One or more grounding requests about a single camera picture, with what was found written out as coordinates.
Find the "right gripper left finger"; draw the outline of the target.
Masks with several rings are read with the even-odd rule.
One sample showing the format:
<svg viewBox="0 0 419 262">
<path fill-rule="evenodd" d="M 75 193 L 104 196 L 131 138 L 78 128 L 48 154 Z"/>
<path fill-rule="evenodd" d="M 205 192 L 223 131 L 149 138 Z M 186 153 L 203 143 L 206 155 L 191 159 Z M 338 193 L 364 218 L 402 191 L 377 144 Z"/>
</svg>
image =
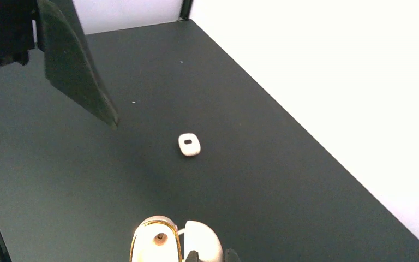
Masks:
<svg viewBox="0 0 419 262">
<path fill-rule="evenodd" d="M 50 84 L 112 128 L 117 109 L 95 66 L 73 1 L 36 1 L 37 44 Z"/>
</svg>

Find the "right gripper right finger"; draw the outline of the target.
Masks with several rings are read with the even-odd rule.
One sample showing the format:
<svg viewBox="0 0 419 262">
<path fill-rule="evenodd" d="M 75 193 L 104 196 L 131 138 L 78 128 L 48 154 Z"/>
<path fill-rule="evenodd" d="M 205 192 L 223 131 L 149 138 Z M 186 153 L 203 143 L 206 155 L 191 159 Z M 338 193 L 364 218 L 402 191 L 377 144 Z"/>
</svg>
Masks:
<svg viewBox="0 0 419 262">
<path fill-rule="evenodd" d="M 226 249 L 223 261 L 224 262 L 241 262 L 241 259 L 235 250 Z M 185 262 L 203 262 L 203 260 L 199 258 L 199 253 L 197 251 L 190 251 L 185 259 Z"/>
</svg>

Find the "cream earbud charging case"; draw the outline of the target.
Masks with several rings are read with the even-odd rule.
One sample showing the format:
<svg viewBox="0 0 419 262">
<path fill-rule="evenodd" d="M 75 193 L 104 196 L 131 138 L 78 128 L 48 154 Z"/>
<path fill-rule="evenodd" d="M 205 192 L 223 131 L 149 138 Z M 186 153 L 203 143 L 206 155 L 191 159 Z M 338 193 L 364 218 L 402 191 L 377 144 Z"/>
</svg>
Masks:
<svg viewBox="0 0 419 262">
<path fill-rule="evenodd" d="M 152 216 L 135 229 L 129 261 L 224 261 L 217 234 L 206 224 L 186 221 L 179 229 L 170 218 Z"/>
</svg>

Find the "left frame post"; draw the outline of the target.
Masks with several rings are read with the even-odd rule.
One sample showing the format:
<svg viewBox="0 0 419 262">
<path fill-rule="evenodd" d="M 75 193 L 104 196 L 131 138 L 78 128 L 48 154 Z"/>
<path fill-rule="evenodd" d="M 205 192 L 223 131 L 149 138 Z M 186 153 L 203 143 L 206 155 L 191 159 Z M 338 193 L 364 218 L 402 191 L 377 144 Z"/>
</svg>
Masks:
<svg viewBox="0 0 419 262">
<path fill-rule="evenodd" d="M 192 5 L 193 5 L 193 0 L 183 0 L 182 1 L 182 5 L 181 5 L 180 12 L 179 12 L 179 17 L 178 17 L 179 21 L 188 21 L 189 20 Z"/>
</svg>

